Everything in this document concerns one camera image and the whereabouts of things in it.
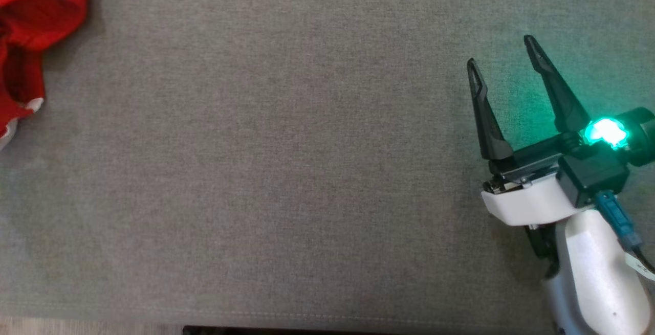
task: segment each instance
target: red cloth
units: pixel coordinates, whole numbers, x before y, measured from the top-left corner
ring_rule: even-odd
[[[86,0],[0,0],[0,137],[10,121],[38,109],[45,95],[41,53],[85,16]]]

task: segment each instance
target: gray tablecloth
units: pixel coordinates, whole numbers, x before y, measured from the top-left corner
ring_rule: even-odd
[[[550,333],[485,211],[466,77],[554,134],[522,35],[592,116],[655,108],[653,0],[91,0],[0,153],[0,312]],[[655,252],[653,167],[624,192]]]

